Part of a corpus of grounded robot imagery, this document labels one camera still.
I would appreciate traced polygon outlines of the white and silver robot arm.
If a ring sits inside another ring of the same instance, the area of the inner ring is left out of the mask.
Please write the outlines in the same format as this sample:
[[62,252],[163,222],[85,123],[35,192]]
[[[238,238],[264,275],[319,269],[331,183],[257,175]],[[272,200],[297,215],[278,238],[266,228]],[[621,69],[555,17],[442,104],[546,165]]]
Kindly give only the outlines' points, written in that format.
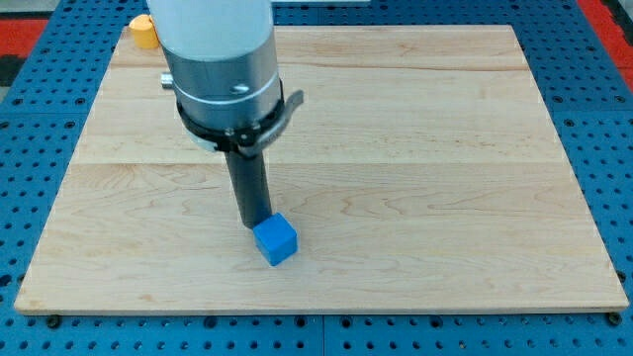
[[184,127],[210,150],[236,149],[281,110],[269,0],[148,0]]

